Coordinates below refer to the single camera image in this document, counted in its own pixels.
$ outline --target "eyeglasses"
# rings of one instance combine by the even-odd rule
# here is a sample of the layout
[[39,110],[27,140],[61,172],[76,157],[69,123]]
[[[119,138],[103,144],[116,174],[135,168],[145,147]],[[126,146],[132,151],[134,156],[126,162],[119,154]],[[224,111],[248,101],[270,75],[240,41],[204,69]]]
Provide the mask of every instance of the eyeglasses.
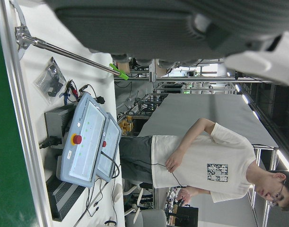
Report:
[[283,190],[283,187],[284,187],[284,184],[286,182],[286,179],[284,180],[283,182],[283,185],[282,185],[282,188],[280,190],[280,192],[278,194],[276,194],[276,196],[271,196],[272,198],[272,201],[267,201],[267,204],[270,206],[270,207],[274,207],[276,204],[277,204],[277,200],[278,198],[280,197],[281,193],[282,193],[282,190]]

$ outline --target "label sticker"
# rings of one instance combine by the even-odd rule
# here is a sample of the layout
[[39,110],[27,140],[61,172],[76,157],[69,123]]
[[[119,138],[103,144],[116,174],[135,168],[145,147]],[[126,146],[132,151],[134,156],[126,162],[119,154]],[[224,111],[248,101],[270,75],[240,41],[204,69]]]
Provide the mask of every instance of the label sticker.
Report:
[[69,153],[68,153],[67,159],[70,159],[71,154],[72,154],[72,151],[69,150]]

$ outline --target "green floor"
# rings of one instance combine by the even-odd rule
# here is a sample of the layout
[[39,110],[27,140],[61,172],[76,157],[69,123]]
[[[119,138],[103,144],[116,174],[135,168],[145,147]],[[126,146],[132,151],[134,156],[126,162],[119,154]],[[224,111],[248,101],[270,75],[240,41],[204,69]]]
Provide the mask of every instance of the green floor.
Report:
[[0,43],[0,227],[39,226]]

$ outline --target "plastic bag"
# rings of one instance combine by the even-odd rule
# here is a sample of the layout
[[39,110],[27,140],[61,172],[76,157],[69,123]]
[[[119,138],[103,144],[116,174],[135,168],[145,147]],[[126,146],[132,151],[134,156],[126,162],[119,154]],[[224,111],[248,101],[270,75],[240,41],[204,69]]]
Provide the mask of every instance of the plastic bag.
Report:
[[65,90],[66,79],[60,71],[55,59],[52,57],[45,71],[35,81],[49,104],[54,103]]

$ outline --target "ceiling light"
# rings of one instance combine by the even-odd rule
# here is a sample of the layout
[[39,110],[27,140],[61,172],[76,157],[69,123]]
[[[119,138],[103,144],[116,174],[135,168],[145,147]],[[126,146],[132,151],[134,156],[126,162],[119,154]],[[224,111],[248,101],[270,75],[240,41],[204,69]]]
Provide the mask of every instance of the ceiling light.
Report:
[[237,84],[236,84],[236,89],[237,89],[237,92],[240,92],[240,88]]
[[254,114],[254,116],[255,116],[257,119],[259,119],[259,117],[258,117],[258,115],[257,115],[257,113],[256,113],[255,111],[253,111],[253,114]]
[[287,159],[284,157],[284,155],[282,154],[280,150],[277,150],[277,154],[280,160],[282,161],[282,163],[284,164],[284,166],[287,168],[287,171],[289,171],[289,162],[287,161]]
[[246,98],[245,95],[242,95],[242,98],[243,98],[243,100],[244,100],[244,102],[245,102],[246,104],[249,104],[249,101],[247,100],[247,98]]

